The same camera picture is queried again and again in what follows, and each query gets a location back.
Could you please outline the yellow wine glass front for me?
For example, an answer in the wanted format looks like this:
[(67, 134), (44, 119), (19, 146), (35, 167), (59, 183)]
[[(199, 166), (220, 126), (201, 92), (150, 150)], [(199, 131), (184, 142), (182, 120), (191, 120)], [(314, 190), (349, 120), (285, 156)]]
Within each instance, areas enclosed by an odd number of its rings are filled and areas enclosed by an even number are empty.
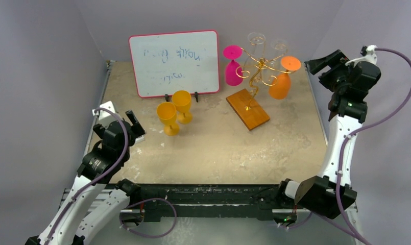
[(177, 110), (173, 103), (164, 102), (157, 107), (157, 116), (164, 124), (163, 131), (168, 136), (175, 136), (179, 133), (179, 125), (177, 124)]

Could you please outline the gold wire wine glass rack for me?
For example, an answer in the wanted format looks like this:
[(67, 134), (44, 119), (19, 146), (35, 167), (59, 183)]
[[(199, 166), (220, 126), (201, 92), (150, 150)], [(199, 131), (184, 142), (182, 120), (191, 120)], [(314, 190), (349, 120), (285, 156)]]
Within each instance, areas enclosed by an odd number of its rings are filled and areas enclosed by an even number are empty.
[(237, 71), (240, 72), (243, 81), (245, 79), (249, 80), (251, 90), (240, 90), (226, 97), (226, 101), (247, 129), (252, 131), (270, 120), (269, 115), (255, 99), (259, 92), (258, 84), (266, 85), (269, 92), (273, 79), (281, 72), (284, 72), (280, 61), (287, 55), (285, 54), (276, 61), (268, 60), (265, 57), (256, 59), (251, 56), (250, 58), (253, 60), (252, 63), (245, 65), (245, 60), (249, 54), (244, 48), (241, 47), (241, 49), (243, 50), (243, 54), (236, 59), (236, 62), (240, 64)]

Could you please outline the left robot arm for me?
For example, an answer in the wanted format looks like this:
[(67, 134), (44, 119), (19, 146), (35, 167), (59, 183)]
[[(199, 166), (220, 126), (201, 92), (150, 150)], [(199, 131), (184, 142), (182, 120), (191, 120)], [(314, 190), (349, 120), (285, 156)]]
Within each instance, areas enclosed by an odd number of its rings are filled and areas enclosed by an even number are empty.
[(130, 159), (130, 147), (145, 135), (131, 110), (126, 111), (129, 121), (113, 108), (100, 106), (94, 114), (98, 123), (93, 126), (93, 131), (100, 140), (84, 155), (70, 192), (53, 220), (40, 235), (28, 238), (26, 244), (90, 244), (123, 206), (129, 209), (139, 206), (141, 195), (128, 181), (127, 187), (119, 187), (95, 210), (88, 211), (112, 177)]

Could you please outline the yellow wine glass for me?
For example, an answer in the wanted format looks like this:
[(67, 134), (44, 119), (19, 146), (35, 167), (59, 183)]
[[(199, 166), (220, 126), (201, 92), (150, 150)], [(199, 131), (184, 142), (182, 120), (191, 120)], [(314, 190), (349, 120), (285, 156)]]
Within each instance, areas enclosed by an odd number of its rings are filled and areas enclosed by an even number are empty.
[(188, 124), (192, 121), (191, 94), (185, 90), (176, 91), (172, 96), (172, 103), (175, 105), (178, 112), (177, 120), (181, 124)]
[(175, 136), (179, 133), (179, 125), (177, 124), (177, 110), (173, 103), (164, 102), (157, 107), (157, 116), (164, 124), (163, 131), (168, 136)]

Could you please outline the orange wine glass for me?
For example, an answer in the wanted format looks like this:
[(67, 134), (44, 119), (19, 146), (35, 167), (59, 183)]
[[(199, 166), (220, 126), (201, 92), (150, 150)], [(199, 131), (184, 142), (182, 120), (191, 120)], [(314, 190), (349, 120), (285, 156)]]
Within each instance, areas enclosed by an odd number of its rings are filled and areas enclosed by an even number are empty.
[(269, 88), (269, 95), (277, 100), (285, 99), (291, 88), (290, 74), (298, 71), (301, 68), (299, 59), (293, 56), (285, 56), (281, 59), (280, 64), (284, 69), (272, 81), (272, 86)]

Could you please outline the red framed whiteboard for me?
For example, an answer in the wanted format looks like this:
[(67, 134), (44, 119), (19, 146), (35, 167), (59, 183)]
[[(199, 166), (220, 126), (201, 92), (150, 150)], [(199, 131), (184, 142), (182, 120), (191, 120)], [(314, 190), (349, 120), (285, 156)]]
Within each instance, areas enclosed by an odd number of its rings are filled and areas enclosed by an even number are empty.
[(132, 35), (128, 39), (138, 96), (220, 90), (219, 35), (215, 30)]

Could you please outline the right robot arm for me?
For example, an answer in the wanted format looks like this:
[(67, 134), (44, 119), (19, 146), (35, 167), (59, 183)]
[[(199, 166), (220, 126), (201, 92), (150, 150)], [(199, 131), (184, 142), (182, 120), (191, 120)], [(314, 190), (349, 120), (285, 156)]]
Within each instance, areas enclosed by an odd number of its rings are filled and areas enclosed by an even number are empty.
[(295, 203), (329, 219), (338, 217), (350, 207), (357, 193), (351, 188), (350, 169), (356, 130), (366, 120), (365, 97), (381, 77), (376, 65), (375, 45), (364, 46), (361, 57), (350, 60), (342, 51), (307, 61), (307, 71), (315, 75), (325, 67), (319, 82), (332, 92), (328, 104), (329, 136), (322, 167), (317, 175), (301, 183), (287, 180), (286, 188), (275, 194), (283, 208)]

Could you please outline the white plastic packaged item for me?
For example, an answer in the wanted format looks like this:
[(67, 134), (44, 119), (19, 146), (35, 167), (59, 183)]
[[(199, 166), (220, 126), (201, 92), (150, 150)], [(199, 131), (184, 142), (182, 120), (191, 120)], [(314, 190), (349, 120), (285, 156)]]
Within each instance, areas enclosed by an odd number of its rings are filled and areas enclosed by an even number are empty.
[(145, 135), (141, 135), (141, 136), (137, 137), (137, 138), (135, 139), (135, 144), (144, 141), (144, 140), (145, 140), (144, 137), (145, 137)]

